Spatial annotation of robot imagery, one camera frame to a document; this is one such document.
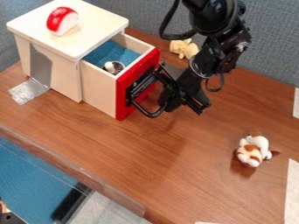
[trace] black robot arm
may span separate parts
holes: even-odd
[[[161,23],[159,34],[162,39],[188,39],[196,33],[206,36],[198,54],[189,61],[189,67],[179,74],[174,74],[173,68],[161,65],[151,74],[153,81],[161,81],[164,91],[158,103],[160,109],[150,113],[136,103],[133,104],[146,116],[157,117],[163,111],[171,112],[181,105],[189,106],[197,114],[212,104],[202,88],[205,81],[206,90],[217,92],[224,86],[224,74],[231,72],[240,55],[251,43],[249,29],[241,16],[246,6],[238,0],[182,0],[190,12],[192,29],[180,34],[165,33],[165,30],[175,14],[180,0],[175,0],[170,11]],[[208,80],[214,75],[220,75],[220,88],[210,89]]]

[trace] plush dog toy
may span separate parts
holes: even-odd
[[[240,140],[237,158],[243,164],[258,167],[264,159],[271,159],[269,141],[264,136],[247,136]]]
[[[172,40],[170,42],[170,52],[177,53],[178,57],[182,60],[186,57],[188,60],[199,52],[198,46],[192,43],[192,39],[186,40]]]

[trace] drawer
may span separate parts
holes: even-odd
[[[80,74],[82,81],[83,101],[105,112],[106,114],[122,120],[134,108],[126,103],[126,90],[140,75],[151,67],[158,67],[159,49],[133,38],[127,34],[119,33],[111,38],[116,44],[139,53],[135,60],[117,75],[101,69],[100,67],[82,60]],[[141,95],[139,101],[149,92]]]

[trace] small beige toy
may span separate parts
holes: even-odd
[[[192,43],[192,39],[186,40],[172,40],[170,42],[170,52],[177,53],[178,57],[182,60],[186,57],[188,60],[199,52],[198,46]]]

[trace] gray tape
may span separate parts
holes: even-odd
[[[39,95],[44,94],[51,86],[52,61],[30,46],[31,78],[10,89],[12,99],[18,104],[24,104]]]
[[[9,93],[12,99],[18,104],[22,105],[41,94],[44,94],[50,88],[41,84],[39,81],[30,78],[28,81],[12,88]]]

